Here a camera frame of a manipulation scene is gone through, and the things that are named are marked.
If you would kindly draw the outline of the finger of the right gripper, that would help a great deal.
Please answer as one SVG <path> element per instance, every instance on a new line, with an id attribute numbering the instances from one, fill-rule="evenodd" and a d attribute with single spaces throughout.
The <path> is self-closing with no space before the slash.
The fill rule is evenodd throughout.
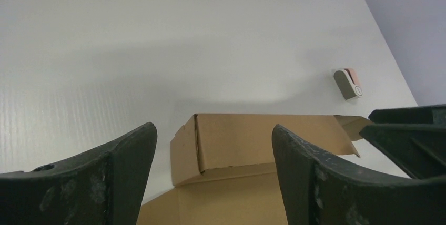
<path id="1" fill-rule="evenodd" d="M 413 179 L 445 176 L 445 105 L 376 109 L 360 136 Z"/>

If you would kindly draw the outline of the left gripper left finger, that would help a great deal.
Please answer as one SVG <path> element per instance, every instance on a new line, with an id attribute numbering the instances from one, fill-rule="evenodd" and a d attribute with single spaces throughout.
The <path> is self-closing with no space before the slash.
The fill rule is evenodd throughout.
<path id="1" fill-rule="evenodd" d="M 1 224 L 135 224 L 156 143 L 148 122 L 73 157 L 1 174 Z"/>

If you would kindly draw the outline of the brown cardboard box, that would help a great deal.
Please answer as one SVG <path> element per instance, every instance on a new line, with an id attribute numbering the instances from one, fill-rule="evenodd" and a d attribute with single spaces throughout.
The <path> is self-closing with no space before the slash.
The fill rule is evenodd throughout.
<path id="1" fill-rule="evenodd" d="M 142 205 L 137 223 L 286 224 L 274 126 L 335 155 L 351 155 L 369 123 L 361 116 L 195 114 L 170 143 L 174 188 Z"/>

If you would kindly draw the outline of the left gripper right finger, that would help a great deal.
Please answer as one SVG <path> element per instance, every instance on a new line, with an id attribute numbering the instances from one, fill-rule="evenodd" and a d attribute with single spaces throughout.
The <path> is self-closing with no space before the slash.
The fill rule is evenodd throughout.
<path id="1" fill-rule="evenodd" d="M 281 125 L 273 129 L 272 147 L 289 224 L 445 224 L 445 176 L 378 172 Z"/>

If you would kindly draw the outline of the small pink white stapler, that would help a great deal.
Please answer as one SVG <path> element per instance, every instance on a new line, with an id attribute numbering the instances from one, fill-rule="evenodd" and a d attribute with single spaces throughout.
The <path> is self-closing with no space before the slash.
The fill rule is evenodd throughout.
<path id="1" fill-rule="evenodd" d="M 334 72 L 333 78 L 345 100 L 353 100 L 363 96 L 359 78 L 354 69 L 338 69 Z"/>

